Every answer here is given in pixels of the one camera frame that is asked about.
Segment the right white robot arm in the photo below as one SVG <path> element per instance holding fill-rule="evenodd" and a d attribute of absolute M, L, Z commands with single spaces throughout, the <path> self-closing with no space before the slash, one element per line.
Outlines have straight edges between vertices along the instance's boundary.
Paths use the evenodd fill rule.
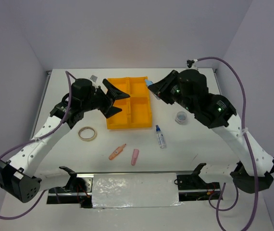
<path fill-rule="evenodd" d="M 240 116 L 226 97 L 209 93 L 203 74 L 195 69 L 173 70 L 164 79 L 149 84 L 148 89 L 166 104 L 177 103 L 192 113 L 197 121 L 219 135 L 239 159 L 225 167 L 199 164 L 193 171 L 195 187 L 232 182 L 250 194 L 270 188 L 274 157 L 243 128 Z"/>

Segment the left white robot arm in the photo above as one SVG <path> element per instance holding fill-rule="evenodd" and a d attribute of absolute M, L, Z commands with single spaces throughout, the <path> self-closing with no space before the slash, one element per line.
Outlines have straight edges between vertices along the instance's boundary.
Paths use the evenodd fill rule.
<path fill-rule="evenodd" d="M 32 142 L 8 161 L 0 160 L 2 189 L 22 203 L 29 202 L 39 191 L 46 189 L 43 182 L 47 177 L 35 174 L 38 166 L 53 146 L 83 119 L 85 112 L 99 110 L 106 118 L 110 118 L 122 111 L 113 104 L 116 100 L 129 98 L 129 94 L 106 79 L 102 83 L 107 92 L 100 86 L 96 87 L 89 79 L 80 78 L 72 83 L 69 93 L 54 106 Z"/>

